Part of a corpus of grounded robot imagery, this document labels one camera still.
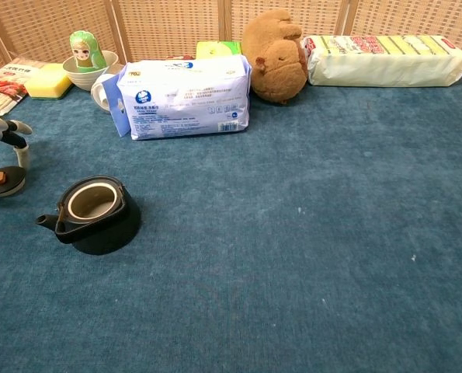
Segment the white bowl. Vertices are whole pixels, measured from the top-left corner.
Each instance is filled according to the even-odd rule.
[[[119,60],[119,56],[117,56],[113,52],[110,52],[110,51],[102,51],[102,52],[103,52],[103,56],[105,57],[107,67],[102,68],[101,70],[97,70],[97,71],[77,72],[77,66],[75,64],[75,57],[72,56],[70,58],[67,58],[62,66],[65,72],[67,73],[67,77],[71,80],[71,82],[74,83],[80,89],[84,89],[85,91],[90,91],[96,79],[100,75],[104,74],[105,72],[108,72],[109,68],[112,67],[112,65],[116,64]]]

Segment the brown plush toy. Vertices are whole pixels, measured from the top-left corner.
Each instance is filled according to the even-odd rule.
[[[264,12],[245,27],[241,50],[253,68],[252,88],[259,97],[286,104],[303,89],[308,72],[301,34],[284,9]]]

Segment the matryoshka doll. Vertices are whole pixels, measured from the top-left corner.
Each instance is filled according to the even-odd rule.
[[[70,47],[78,72],[96,71],[107,66],[99,43],[92,33],[82,30],[74,32],[70,35]]]

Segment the packaged sponges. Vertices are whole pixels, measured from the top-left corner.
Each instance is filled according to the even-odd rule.
[[[215,58],[241,54],[238,41],[200,41],[196,45],[196,59]]]
[[[449,86],[462,77],[462,50],[441,36],[308,36],[301,44],[312,85]]]

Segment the black teapot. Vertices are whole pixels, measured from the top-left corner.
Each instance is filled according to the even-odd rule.
[[[110,176],[83,179],[62,195],[58,215],[41,215],[36,223],[60,242],[102,255],[125,246],[137,234],[141,212],[125,186]]]

